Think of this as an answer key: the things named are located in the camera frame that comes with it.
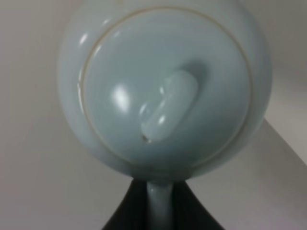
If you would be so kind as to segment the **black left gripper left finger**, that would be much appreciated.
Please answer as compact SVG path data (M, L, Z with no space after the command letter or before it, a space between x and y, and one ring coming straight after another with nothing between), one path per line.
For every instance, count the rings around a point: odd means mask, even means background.
M132 180L119 207L103 230L145 230L147 226L147 187Z

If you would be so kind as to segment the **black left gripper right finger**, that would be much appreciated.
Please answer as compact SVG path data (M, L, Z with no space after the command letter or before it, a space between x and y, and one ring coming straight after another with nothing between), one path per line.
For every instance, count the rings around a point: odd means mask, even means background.
M172 209L175 230L224 230L186 182L174 183Z

